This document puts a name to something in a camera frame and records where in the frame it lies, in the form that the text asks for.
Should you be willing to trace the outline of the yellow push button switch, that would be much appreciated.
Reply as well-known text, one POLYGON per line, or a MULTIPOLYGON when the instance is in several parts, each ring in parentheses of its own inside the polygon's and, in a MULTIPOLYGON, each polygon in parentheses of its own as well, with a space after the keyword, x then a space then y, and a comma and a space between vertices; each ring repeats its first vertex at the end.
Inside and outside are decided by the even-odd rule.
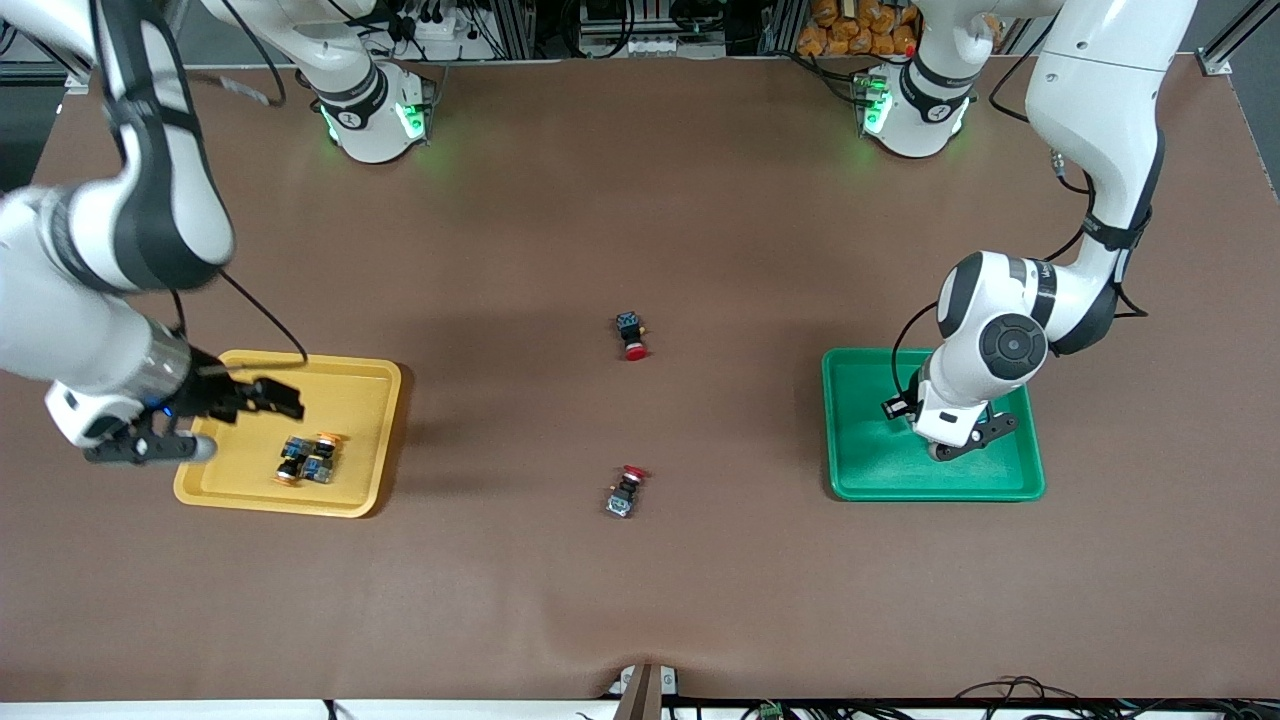
POLYGON ((342 436, 326 432, 316 433, 300 469, 300 478, 319 484, 329 484, 343 443, 344 438, 342 436))
POLYGON ((282 447, 280 464, 273 477, 283 486, 296 486, 302 475, 302 468, 311 452, 312 442, 305 437, 291 436, 282 447))

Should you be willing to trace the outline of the green plastic tray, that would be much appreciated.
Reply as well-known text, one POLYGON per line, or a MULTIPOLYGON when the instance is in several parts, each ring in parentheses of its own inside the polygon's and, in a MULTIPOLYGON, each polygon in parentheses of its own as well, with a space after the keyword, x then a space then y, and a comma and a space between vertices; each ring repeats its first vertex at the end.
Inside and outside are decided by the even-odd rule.
POLYGON ((986 448, 947 462, 904 419, 888 420, 882 401, 893 393, 891 351, 832 348, 822 359, 832 492, 851 502, 1024 503, 1046 489, 1044 468, 1027 389, 993 402, 1018 428, 986 448))

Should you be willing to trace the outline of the yellow plastic tray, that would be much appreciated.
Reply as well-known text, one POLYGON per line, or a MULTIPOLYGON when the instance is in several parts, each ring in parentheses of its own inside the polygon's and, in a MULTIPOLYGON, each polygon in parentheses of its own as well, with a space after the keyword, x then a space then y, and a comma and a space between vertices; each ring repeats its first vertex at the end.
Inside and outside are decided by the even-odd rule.
POLYGON ((200 418, 192 432, 212 438, 216 452, 206 462, 182 464, 174 495, 210 509, 285 512, 323 518, 361 518, 378 502, 401 397, 402 373, 390 361, 314 355, 297 366, 288 354, 234 348, 220 359, 247 366, 300 391, 303 419, 276 414, 239 415, 234 425, 200 418), (285 442, 321 433, 340 437, 335 466, 326 483, 275 480, 285 442))

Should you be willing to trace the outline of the brown table mat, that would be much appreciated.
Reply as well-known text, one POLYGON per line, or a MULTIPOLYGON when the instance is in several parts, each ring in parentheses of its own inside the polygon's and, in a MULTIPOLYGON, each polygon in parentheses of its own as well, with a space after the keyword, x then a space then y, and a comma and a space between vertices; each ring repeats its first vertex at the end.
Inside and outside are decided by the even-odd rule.
POLYGON ((1149 316, 1032 382, 1047 491, 1014 505, 832 498, 820 360, 1078 228, 1027 126, 979 106, 902 161, 790 61, 461 67, 433 143, 365 167, 300 91, 195 94, 233 275, 312 354, 403 368, 390 488, 186 506, 0 375, 0 697, 584 697, 644 661, 700 696, 1280 697, 1280 204, 1190 58, 1149 316))

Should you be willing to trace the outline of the orange packets pile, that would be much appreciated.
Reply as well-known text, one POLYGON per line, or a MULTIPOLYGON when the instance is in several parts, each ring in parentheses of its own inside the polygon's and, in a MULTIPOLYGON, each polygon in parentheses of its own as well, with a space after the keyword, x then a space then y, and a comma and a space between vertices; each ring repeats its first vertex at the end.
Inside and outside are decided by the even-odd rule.
POLYGON ((923 17, 910 0, 808 0, 801 56, 914 56, 923 17))

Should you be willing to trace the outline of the white power strip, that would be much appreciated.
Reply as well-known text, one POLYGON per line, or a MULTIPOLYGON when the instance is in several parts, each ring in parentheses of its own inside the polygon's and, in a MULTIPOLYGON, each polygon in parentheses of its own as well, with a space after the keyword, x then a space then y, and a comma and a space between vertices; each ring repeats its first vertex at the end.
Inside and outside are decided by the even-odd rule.
POLYGON ((470 59, 479 37, 475 23, 454 3, 428 0, 406 8, 394 29, 401 56, 411 61, 458 61, 470 59))
POLYGON ((676 35, 634 35, 623 44, 621 35, 584 35, 579 51, 589 58, 667 58, 678 55, 680 40, 676 35))

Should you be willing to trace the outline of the aluminium frame profile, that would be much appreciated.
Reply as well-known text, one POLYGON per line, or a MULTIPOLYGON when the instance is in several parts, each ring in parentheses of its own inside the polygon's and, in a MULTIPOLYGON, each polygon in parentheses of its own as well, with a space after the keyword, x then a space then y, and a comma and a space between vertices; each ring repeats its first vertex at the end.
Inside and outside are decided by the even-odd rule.
POLYGON ((0 20, 0 88, 60 87, 86 95, 92 67, 84 56, 0 20))
POLYGON ((1229 76, 1230 59, 1272 15, 1280 0, 1247 0, 1245 5, 1204 45, 1196 50, 1199 70, 1206 77, 1229 76))

